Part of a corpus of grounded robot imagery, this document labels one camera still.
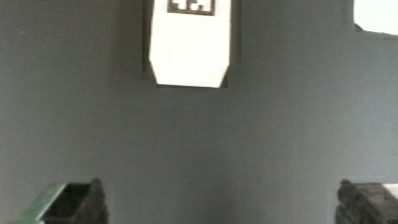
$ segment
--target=wall surface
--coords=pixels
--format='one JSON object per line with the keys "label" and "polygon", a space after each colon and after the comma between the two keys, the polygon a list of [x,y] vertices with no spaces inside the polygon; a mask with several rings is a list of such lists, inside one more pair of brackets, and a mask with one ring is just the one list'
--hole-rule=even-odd
{"label": "wall surface", "polygon": [[333,0],[241,1],[227,88],[142,76],[142,5],[0,1],[0,223],[104,182],[117,224],[332,224],[342,178],[398,182],[398,41]]}

